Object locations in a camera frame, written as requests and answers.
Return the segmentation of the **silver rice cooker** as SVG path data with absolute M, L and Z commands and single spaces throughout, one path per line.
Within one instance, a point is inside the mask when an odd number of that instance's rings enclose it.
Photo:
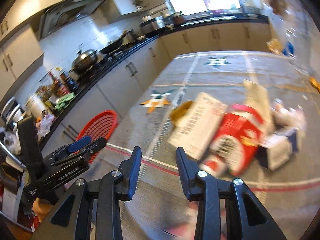
M 145 35 L 149 33 L 154 33 L 165 27 L 163 17 L 158 16 L 155 18 L 151 18 L 150 20 L 144 21 L 140 24 L 140 28 Z

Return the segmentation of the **red label sauce bottle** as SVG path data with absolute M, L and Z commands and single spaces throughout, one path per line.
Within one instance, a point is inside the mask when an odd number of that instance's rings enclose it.
M 66 88 L 66 86 L 58 79 L 52 72 L 49 72 L 50 77 L 53 80 L 54 88 L 57 92 L 57 95 L 59 97 L 62 97 L 66 94 L 69 94 L 69 90 Z

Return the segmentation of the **green cloth rag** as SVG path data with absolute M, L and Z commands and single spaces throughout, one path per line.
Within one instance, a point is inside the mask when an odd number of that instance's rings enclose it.
M 65 108 L 65 106 L 72 101 L 74 98 L 74 93 L 65 94 L 56 103 L 54 110 L 59 112 Z

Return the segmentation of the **range hood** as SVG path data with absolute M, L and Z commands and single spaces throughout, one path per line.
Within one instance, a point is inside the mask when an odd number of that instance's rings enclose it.
M 43 39 L 65 25 L 95 12 L 106 0 L 65 0 L 47 9 L 40 18 L 39 39 Z

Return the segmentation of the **dark soy sauce bottle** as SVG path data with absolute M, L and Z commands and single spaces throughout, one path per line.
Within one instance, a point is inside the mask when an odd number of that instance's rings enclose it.
M 70 77 L 65 70 L 61 69 L 59 74 L 70 92 L 76 92 L 78 90 L 78 83 L 72 77 Z

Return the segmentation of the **dark blue small box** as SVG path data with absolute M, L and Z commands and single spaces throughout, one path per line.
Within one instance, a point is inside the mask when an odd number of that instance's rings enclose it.
M 285 127 L 267 136 L 260 143 L 255 157 L 261 167 L 274 171 L 293 158 L 300 148 L 299 129 Z

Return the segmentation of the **white printed cardboard box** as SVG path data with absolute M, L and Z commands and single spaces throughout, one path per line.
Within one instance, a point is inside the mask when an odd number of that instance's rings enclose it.
M 168 139 L 176 148 L 183 147 L 189 157 L 200 160 L 216 133 L 228 106 L 200 92 L 186 115 Z

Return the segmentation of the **red plastic mesh basket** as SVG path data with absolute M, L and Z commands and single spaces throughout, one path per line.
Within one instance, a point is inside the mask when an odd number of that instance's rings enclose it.
M 108 141 L 118 126 L 118 117 L 115 111 L 105 110 L 93 117 L 80 131 L 76 141 L 85 136 L 91 137 L 92 141 L 103 137 Z

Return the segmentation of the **black frying pan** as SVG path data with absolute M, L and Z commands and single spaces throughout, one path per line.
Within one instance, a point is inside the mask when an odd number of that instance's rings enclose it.
M 119 49 L 122 46 L 123 39 L 126 35 L 127 35 L 127 30 L 125 30 L 118 39 L 116 39 L 115 41 L 108 44 L 106 47 L 101 49 L 99 52 L 104 55 L 108 55 L 108 54 L 112 53 L 113 51 L 116 51 L 117 49 Z

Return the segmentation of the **dark cooking pot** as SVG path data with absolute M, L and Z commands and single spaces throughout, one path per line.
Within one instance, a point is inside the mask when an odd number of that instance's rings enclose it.
M 175 12 L 171 15 L 172 22 L 174 26 L 178 27 L 180 25 L 186 24 L 187 20 L 183 12 Z

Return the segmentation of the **blue plastic bag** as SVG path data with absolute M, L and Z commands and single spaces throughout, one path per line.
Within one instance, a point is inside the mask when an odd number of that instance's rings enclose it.
M 285 56 L 294 56 L 294 53 L 295 53 L 295 49 L 293 44 L 290 41 L 287 41 L 282 50 L 282 54 Z

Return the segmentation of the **yellow plastic bag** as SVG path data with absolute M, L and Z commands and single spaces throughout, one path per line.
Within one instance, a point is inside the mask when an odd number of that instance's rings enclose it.
M 267 44 L 268 50 L 271 51 L 272 53 L 277 54 L 277 55 L 282 54 L 283 47 L 278 39 L 273 38 L 273 39 L 269 40 L 268 42 L 266 42 L 266 44 Z

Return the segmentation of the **red snack package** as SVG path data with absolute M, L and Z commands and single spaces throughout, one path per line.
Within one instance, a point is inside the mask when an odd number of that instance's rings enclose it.
M 225 114 L 209 146 L 210 155 L 200 163 L 201 170 L 219 178 L 225 173 L 241 174 L 252 161 L 264 137 L 264 120 L 248 105 L 234 104 Z

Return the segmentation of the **clear plastic bag on counter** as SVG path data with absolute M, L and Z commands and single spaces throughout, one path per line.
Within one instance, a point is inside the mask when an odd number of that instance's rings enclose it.
M 43 118 L 38 118 L 36 120 L 38 141 L 40 141 L 50 132 L 50 128 L 54 121 L 55 116 L 53 114 L 46 114 Z

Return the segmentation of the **steel wok with lid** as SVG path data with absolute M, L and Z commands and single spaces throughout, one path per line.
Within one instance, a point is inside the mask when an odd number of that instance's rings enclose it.
M 69 70 L 70 73 L 74 72 L 78 75 L 82 75 L 92 68 L 98 61 L 97 51 L 89 49 L 82 51 L 81 49 L 77 52 L 77 57 L 72 62 L 72 67 Z

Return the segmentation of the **orange candy wrapper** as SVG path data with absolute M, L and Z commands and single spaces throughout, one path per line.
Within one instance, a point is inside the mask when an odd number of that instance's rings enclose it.
M 320 93 L 320 83 L 314 77 L 310 77 L 309 81 L 310 85 Z

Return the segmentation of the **white electric cooker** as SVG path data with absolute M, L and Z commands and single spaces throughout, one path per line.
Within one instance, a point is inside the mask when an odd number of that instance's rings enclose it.
M 25 109 L 29 111 L 35 119 L 40 118 L 44 112 L 48 111 L 48 107 L 37 94 L 29 96 L 25 103 Z

